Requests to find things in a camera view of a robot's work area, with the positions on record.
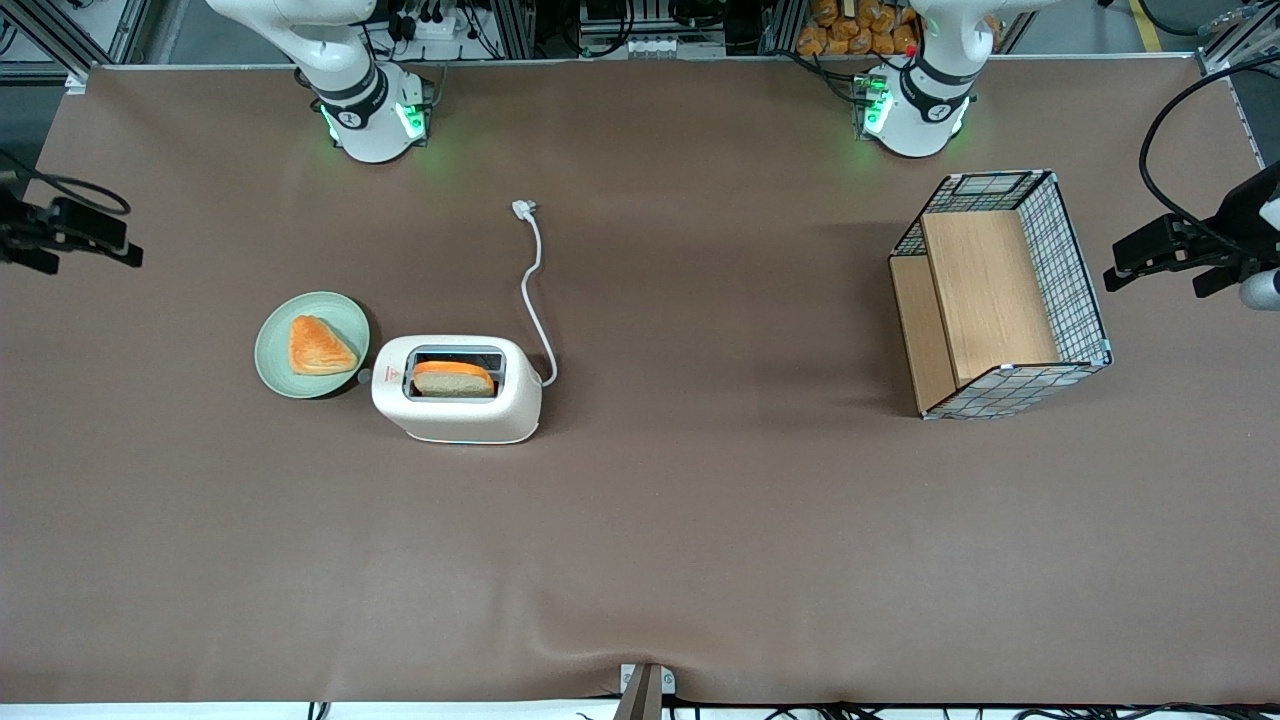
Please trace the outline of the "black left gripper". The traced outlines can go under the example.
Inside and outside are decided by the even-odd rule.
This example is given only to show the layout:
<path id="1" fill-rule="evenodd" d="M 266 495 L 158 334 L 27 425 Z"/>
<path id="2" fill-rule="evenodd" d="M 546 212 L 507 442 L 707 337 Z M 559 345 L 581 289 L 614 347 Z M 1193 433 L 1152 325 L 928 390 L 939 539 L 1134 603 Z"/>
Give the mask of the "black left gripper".
<path id="1" fill-rule="evenodd" d="M 1277 201 L 1277 182 L 1276 161 L 1228 191 L 1213 214 L 1213 229 L 1263 269 L 1277 268 L 1277 222 L 1263 214 L 1270 202 Z M 1217 242 L 1174 214 L 1148 222 L 1111 249 L 1114 265 L 1103 274 L 1103 286 L 1111 293 L 1146 275 L 1207 266 L 1217 260 Z M 1248 275 L 1249 263 L 1212 266 L 1198 274 L 1192 286 L 1197 299 L 1207 299 L 1240 284 Z"/>

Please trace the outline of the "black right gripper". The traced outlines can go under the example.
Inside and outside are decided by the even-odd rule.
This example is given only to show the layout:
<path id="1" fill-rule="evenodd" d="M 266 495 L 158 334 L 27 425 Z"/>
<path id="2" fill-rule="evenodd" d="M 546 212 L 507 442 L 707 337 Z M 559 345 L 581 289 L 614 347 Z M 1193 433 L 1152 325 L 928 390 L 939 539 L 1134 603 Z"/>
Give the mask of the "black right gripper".
<path id="1" fill-rule="evenodd" d="M 59 252 L 90 252 L 131 268 L 143 265 L 145 251 L 128 240 L 127 224 L 115 217 L 73 199 L 54 199 L 47 224 L 38 208 L 1 188 L 3 263 L 58 274 L 59 256 L 41 249 L 51 237 L 51 249 Z"/>

